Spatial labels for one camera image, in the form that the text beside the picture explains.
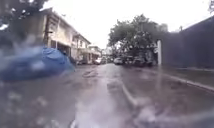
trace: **overcast sky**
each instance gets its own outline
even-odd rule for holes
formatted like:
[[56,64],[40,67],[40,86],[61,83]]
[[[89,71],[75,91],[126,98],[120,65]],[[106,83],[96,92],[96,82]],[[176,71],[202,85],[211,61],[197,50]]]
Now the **overcast sky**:
[[104,48],[110,28],[119,20],[131,20],[144,14],[166,23],[170,31],[195,24],[207,17],[209,0],[50,0],[59,14],[93,44]]

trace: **roof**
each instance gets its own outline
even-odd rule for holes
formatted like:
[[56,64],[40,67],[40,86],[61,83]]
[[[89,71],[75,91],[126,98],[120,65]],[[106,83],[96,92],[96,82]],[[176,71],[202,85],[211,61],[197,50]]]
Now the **roof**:
[[53,11],[53,8],[49,8],[49,9],[45,9],[43,10],[43,12],[47,12],[47,13],[51,13],[54,14],[56,17],[58,17],[64,24],[66,24],[68,27],[70,27],[71,29],[73,29],[77,35],[79,35],[79,37],[81,37],[83,40],[85,40],[86,42],[88,42],[88,44],[91,44],[91,42],[86,39],[82,34],[80,34],[73,26],[71,26],[62,16],[60,16],[57,12]]

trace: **wall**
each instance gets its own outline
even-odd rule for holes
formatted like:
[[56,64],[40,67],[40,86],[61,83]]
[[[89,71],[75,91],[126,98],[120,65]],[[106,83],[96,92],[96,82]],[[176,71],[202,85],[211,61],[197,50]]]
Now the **wall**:
[[162,41],[162,64],[179,68],[214,68],[214,16]]

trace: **street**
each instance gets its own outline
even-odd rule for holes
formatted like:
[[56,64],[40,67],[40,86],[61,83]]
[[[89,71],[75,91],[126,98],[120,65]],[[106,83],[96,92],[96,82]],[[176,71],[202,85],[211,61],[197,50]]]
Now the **street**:
[[214,93],[145,68],[0,82],[0,128],[214,128]]

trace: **curb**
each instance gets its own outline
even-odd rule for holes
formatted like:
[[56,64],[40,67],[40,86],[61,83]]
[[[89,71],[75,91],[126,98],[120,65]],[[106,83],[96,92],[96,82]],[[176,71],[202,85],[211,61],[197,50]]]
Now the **curb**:
[[[158,74],[158,71],[153,71],[153,70],[145,70],[145,71],[146,72],[150,72],[150,73],[154,73],[154,74]],[[208,90],[208,91],[214,92],[214,87],[212,87],[210,85],[202,84],[202,83],[199,83],[199,82],[195,82],[195,81],[184,79],[184,78],[177,77],[177,76],[172,76],[172,75],[169,75],[169,74],[166,74],[166,73],[162,73],[162,75],[164,77],[172,79],[174,81],[179,81],[181,83],[185,83],[185,84],[192,85],[192,86],[204,89],[204,90]]]

